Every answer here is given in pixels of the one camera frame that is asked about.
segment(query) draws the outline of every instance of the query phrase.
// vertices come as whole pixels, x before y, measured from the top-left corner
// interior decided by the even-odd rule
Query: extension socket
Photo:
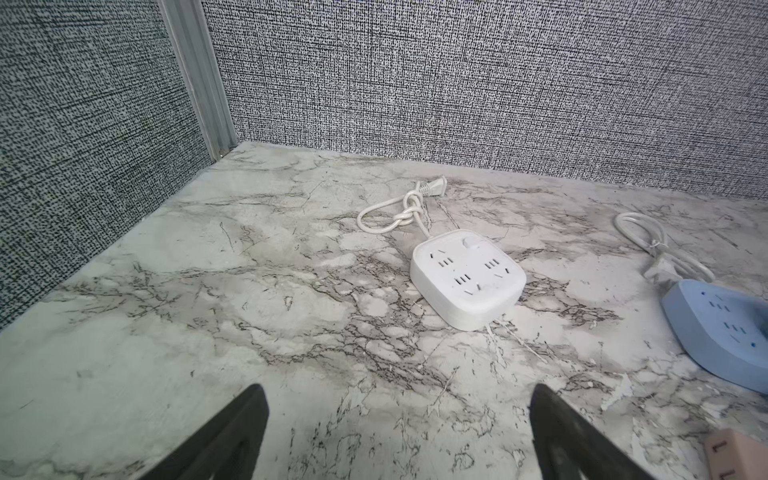
[[[661,305],[691,359],[721,379],[768,394],[768,302],[681,280]]]
[[[471,332],[515,305],[525,272],[489,239],[453,230],[413,250],[411,281],[447,324]]]

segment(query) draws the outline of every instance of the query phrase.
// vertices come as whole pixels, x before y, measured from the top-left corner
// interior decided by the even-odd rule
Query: blue power strip
[[[690,358],[714,375],[768,394],[768,302],[681,280],[661,300]]]

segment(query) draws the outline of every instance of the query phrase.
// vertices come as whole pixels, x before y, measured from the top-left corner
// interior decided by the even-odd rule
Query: white button
[[[475,250],[480,248],[480,239],[477,237],[464,237],[464,240],[462,240],[462,243],[465,247],[469,248],[470,250]]]

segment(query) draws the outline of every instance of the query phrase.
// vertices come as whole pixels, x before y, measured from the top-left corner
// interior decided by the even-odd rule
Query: white power strip
[[[515,305],[525,286],[525,272],[489,239],[471,230],[432,237],[421,220],[423,197],[445,193],[444,177],[366,208],[357,225],[369,233],[386,233],[415,221],[428,239],[413,250],[411,281],[450,326],[464,331],[485,328]],[[373,229],[362,218],[377,208],[402,201],[403,212],[387,227]]]

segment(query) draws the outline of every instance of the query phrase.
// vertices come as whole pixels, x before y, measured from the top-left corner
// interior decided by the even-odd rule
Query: metal strip
[[[187,92],[210,156],[217,161],[237,145],[201,0],[158,0]]]

